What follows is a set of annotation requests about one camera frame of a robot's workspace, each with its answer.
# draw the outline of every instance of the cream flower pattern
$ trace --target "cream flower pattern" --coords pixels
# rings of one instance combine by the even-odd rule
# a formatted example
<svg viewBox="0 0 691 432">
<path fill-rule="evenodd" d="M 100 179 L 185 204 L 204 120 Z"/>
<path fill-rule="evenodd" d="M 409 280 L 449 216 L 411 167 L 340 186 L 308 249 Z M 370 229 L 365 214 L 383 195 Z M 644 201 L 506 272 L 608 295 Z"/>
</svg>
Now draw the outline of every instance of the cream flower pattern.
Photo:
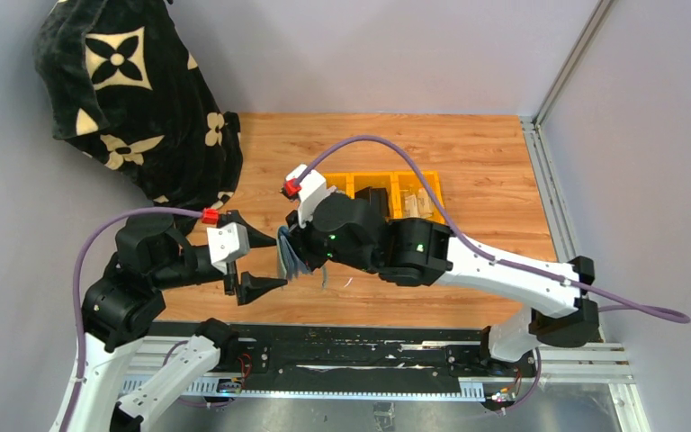
<svg viewBox="0 0 691 432">
<path fill-rule="evenodd" d="M 211 112 L 208 114 L 208 133 L 205 134 L 205 145 L 213 147 L 221 143 L 221 128 L 224 127 L 224 116 Z"/>
<path fill-rule="evenodd" d="M 220 209 L 232 196 L 234 196 L 233 192 L 219 192 L 219 200 L 215 202 L 211 208 L 214 210 Z"/>
<path fill-rule="evenodd" d="M 94 90 L 138 86 L 152 90 L 144 61 L 144 27 L 120 34 L 85 36 L 85 67 Z"/>
<path fill-rule="evenodd" d="M 136 165 L 142 165 L 144 163 L 144 156 L 142 154 L 145 151 L 154 149 L 164 137 L 165 135 L 160 135 L 159 137 L 144 139 L 128 145 L 122 139 L 113 137 L 113 135 L 102 135 L 100 138 L 104 145 L 107 146 L 107 151 L 110 152 L 110 156 L 104 166 L 110 169 L 118 169 L 123 166 L 123 162 L 133 162 Z"/>
</svg>

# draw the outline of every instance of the item in bin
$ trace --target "item in bin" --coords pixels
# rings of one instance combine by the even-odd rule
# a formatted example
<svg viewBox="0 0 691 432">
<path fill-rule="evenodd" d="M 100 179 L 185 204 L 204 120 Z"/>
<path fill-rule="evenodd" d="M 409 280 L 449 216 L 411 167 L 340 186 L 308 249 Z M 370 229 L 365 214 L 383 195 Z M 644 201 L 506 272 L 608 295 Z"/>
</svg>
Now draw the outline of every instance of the item in bin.
<svg viewBox="0 0 691 432">
<path fill-rule="evenodd" d="M 365 187 L 357 192 L 356 198 L 366 200 L 372 207 L 384 218 L 390 217 L 390 209 L 388 208 L 388 189 L 384 187 Z"/>
<path fill-rule="evenodd" d="M 424 187 L 417 191 L 417 209 L 419 217 L 423 219 L 430 219 L 433 217 L 433 203 L 430 201 L 430 196 Z"/>
<path fill-rule="evenodd" d="M 404 195 L 404 217 L 419 217 L 419 210 L 417 209 L 417 196 L 413 193 L 407 193 L 406 195 Z"/>
</svg>

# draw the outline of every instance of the red connector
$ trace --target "red connector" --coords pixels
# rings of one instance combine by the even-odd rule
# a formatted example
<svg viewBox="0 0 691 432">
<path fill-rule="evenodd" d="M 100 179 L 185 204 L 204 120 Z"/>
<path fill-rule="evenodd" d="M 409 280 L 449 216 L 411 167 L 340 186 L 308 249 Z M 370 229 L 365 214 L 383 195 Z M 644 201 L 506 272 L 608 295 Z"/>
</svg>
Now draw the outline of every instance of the red connector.
<svg viewBox="0 0 691 432">
<path fill-rule="evenodd" d="M 219 211 L 216 209 L 204 209 L 202 211 L 202 223 L 215 227 L 219 223 Z"/>
<path fill-rule="evenodd" d="M 291 178 L 290 180 L 284 182 L 282 186 L 282 195 L 286 196 L 288 200 L 294 200 L 295 197 L 298 195 L 298 192 L 301 191 L 301 187 L 299 185 L 293 184 L 295 182 L 294 178 Z"/>
</svg>

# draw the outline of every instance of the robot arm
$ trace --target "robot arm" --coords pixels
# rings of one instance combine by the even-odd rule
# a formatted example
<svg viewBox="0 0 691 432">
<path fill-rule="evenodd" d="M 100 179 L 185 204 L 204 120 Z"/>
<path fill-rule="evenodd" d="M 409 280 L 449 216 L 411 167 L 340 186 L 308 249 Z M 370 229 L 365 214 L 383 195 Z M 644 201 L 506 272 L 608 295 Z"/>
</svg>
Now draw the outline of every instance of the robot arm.
<svg viewBox="0 0 691 432">
<path fill-rule="evenodd" d="M 311 269 L 334 261 L 399 286 L 457 285 L 517 300 L 524 308 L 512 319 L 485 328 L 481 360 L 515 362 L 544 343 L 581 347 L 599 327 L 597 304 L 580 289 L 519 271 L 479 256 L 463 245 L 449 227 L 417 218 L 386 221 L 369 202 L 331 193 L 325 178 L 311 171 L 299 186 L 291 172 L 283 194 L 299 200 L 288 216 L 290 242 Z M 588 258 L 550 263 L 499 250 L 468 238 L 497 260 L 542 268 L 591 284 L 594 266 Z"/>
<path fill-rule="evenodd" d="M 81 308 L 86 347 L 82 385 L 76 386 L 74 370 L 51 431 L 150 430 L 197 377 L 236 361 L 238 335 L 228 325 L 209 319 L 173 361 L 118 400 L 131 359 L 166 307 L 161 289 L 222 280 L 226 294 L 247 304 L 286 283 L 247 272 L 240 282 L 235 261 L 250 248 L 274 246 L 276 241 L 248 226 L 236 211 L 213 222 L 219 228 L 208 230 L 209 245 L 202 247 L 190 245 L 175 230 L 170 215 L 129 218 L 118 231 L 117 252 L 103 277 L 86 292 Z M 63 427 L 72 399 L 75 409 Z"/>
</svg>

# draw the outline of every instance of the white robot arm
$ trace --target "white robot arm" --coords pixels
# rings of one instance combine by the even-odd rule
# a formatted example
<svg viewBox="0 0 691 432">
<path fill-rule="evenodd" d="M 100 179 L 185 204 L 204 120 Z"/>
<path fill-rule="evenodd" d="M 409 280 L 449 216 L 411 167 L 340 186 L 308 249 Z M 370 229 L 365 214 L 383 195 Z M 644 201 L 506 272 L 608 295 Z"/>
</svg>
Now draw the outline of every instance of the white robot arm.
<svg viewBox="0 0 691 432">
<path fill-rule="evenodd" d="M 467 238 L 496 257 L 492 261 L 466 247 L 443 224 L 417 218 L 386 222 L 366 200 L 331 193 L 316 170 L 295 186 L 292 181 L 305 169 L 300 165 L 287 175 L 283 194 L 299 201 L 288 216 L 290 240 L 311 268 L 330 260 L 398 285 L 456 285 L 522 302 L 524 308 L 510 320 L 484 329 L 482 354 L 494 360 L 515 362 L 542 343 L 581 347 L 596 335 L 597 305 L 580 289 L 497 263 L 506 260 L 591 284 L 590 259 L 539 261 Z"/>
</svg>

